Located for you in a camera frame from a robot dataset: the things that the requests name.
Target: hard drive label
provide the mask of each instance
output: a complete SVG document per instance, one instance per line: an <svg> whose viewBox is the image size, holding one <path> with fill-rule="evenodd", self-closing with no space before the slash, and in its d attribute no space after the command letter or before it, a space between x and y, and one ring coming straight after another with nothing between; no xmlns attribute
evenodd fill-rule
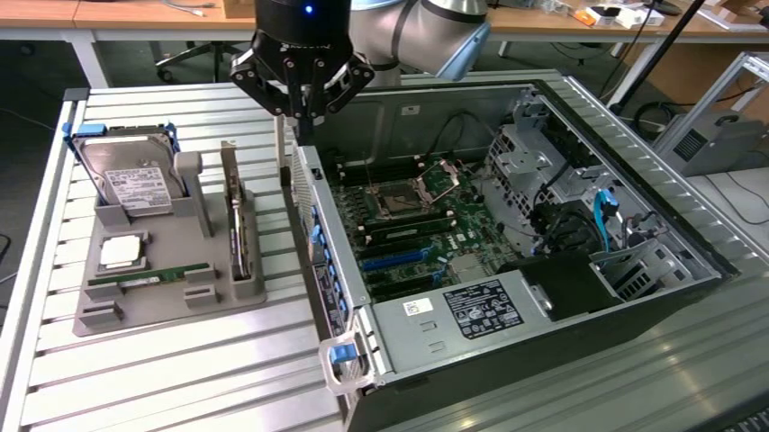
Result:
<svg viewBox="0 0 769 432"><path fill-rule="evenodd" d="M498 279L444 292L443 298L467 339L523 324Z"/></svg>
<svg viewBox="0 0 769 432"><path fill-rule="evenodd" d="M171 205L171 195L156 167L116 169L104 172L117 200L125 210L148 209Z"/></svg>

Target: office chair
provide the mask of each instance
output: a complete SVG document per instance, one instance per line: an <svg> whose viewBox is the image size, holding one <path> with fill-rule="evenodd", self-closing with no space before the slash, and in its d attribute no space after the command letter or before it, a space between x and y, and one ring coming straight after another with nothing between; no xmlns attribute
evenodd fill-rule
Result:
<svg viewBox="0 0 769 432"><path fill-rule="evenodd" d="M217 83L219 82L219 70L220 70L221 63L224 61L223 54L227 53L227 54L235 55L235 54L240 54L243 51L235 47L233 42L215 41L215 42L208 42L208 43L204 43L203 45L196 46L195 42L188 41L185 43L185 45L187 45L185 51L181 51L175 56L160 60L159 59L160 58L160 55L159 55L160 44L157 44L157 42L152 42L149 44L151 49L152 49L152 56L155 57L155 67L157 68L157 78L164 83L171 84L173 82L173 74L167 69L167 67L181 63L187 59L192 59L193 57L201 56L201 55L212 52L213 53L213 82Z"/></svg>

